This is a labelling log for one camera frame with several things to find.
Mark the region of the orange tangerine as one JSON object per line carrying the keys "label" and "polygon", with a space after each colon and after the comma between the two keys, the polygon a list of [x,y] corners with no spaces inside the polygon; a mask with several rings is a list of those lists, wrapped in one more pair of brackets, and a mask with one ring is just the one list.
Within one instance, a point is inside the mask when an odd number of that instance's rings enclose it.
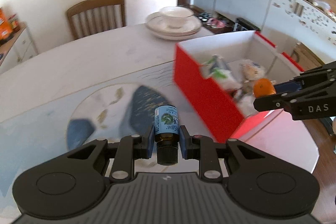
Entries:
{"label": "orange tangerine", "polygon": [[258,79],[253,86],[255,98],[261,98],[276,94],[276,90],[269,79]]}

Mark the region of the blueberry pastry clear packet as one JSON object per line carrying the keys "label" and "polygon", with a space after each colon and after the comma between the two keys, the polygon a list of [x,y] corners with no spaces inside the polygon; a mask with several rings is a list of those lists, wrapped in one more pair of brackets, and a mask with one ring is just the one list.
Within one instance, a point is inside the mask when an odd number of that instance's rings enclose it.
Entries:
{"label": "blueberry pastry clear packet", "polygon": [[263,79],[266,75],[265,68],[250,59],[245,59],[240,62],[241,73],[244,81],[256,81]]}

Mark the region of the clear bubble plastic bag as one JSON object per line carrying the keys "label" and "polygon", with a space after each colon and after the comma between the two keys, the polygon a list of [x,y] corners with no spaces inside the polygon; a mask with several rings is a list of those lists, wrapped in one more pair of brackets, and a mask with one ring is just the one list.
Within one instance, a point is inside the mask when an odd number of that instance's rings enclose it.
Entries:
{"label": "clear bubble plastic bag", "polygon": [[254,100],[255,97],[251,94],[244,94],[242,97],[236,100],[236,107],[241,112],[244,118],[248,118],[258,113],[253,105]]}

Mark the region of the white side cabinet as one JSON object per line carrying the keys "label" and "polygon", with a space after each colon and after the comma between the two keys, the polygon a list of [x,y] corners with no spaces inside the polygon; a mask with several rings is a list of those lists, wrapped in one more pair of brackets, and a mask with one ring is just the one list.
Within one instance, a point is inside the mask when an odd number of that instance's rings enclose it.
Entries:
{"label": "white side cabinet", "polygon": [[0,74],[38,55],[27,24],[20,22],[20,27],[13,38],[1,46]]}

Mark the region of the black shoe rack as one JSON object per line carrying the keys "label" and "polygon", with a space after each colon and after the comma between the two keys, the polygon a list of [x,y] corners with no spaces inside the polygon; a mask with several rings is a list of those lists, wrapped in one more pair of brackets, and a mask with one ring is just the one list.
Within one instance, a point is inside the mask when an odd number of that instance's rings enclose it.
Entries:
{"label": "black shoe rack", "polygon": [[236,18],[234,25],[234,32],[237,31],[260,31],[260,28],[258,28],[248,20],[238,17]]}

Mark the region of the red cardboard box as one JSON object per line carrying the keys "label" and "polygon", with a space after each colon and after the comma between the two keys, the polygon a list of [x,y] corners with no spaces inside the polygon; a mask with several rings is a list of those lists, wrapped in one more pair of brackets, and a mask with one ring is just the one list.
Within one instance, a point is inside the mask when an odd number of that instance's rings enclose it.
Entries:
{"label": "red cardboard box", "polygon": [[253,107],[258,79],[279,84],[301,72],[258,31],[205,36],[175,46],[174,82],[219,143],[245,135],[271,114]]}

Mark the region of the white blue green snack bag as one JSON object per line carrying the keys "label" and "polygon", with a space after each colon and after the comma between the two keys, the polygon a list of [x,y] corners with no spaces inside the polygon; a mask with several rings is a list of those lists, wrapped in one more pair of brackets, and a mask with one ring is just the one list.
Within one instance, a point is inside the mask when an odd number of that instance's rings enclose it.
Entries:
{"label": "white blue green snack bag", "polygon": [[200,71],[204,79],[213,79],[223,90],[235,91],[242,87],[220,55],[213,55],[202,63]]}

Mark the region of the small dark bottle blue label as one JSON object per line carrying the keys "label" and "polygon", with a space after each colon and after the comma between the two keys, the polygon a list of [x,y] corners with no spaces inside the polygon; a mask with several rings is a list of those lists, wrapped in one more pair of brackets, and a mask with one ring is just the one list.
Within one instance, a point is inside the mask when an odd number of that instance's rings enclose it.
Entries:
{"label": "small dark bottle blue label", "polygon": [[158,106],[154,112],[154,140],[157,145],[157,163],[178,163],[179,120],[178,110],[173,105]]}

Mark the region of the stacked white plates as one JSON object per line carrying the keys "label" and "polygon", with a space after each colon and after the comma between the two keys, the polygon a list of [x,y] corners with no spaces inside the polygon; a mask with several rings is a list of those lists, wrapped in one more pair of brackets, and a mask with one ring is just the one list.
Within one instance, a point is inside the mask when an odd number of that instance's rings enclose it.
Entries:
{"label": "stacked white plates", "polygon": [[174,27],[159,12],[155,12],[146,18],[145,27],[157,38],[182,41],[193,38],[201,30],[202,23],[192,16],[180,26]]}

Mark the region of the red sauce jar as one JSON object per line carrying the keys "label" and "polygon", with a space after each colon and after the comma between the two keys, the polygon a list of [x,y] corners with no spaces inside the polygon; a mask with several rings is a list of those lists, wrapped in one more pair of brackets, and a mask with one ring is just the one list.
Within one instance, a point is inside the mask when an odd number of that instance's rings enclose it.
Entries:
{"label": "red sauce jar", "polygon": [[10,22],[11,28],[13,29],[14,32],[18,32],[21,29],[17,14],[11,15],[9,17],[9,22]]}

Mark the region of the orange snack bag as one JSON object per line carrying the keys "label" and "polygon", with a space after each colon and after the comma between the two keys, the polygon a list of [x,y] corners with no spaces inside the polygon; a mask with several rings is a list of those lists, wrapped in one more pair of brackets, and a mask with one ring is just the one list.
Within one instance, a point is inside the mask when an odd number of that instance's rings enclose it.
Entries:
{"label": "orange snack bag", "polygon": [[13,30],[2,9],[0,9],[0,37],[2,43],[13,38]]}

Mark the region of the white bowl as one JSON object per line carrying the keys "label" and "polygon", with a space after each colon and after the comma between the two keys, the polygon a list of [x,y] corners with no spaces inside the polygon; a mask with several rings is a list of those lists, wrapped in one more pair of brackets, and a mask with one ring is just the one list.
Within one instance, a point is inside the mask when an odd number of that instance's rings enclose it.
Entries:
{"label": "white bowl", "polygon": [[170,28],[181,28],[189,19],[194,16],[194,12],[188,8],[180,6],[164,7],[159,11],[161,17]]}

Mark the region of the wooden chair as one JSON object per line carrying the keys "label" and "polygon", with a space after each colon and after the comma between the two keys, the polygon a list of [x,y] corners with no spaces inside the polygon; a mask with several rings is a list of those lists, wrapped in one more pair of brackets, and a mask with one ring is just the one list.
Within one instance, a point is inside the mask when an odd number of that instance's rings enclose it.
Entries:
{"label": "wooden chair", "polygon": [[85,0],[66,11],[72,38],[77,40],[126,26],[126,0]]}
{"label": "wooden chair", "polygon": [[303,43],[297,43],[291,54],[291,58],[300,66],[303,70],[314,69],[320,67],[325,63],[308,47]]}

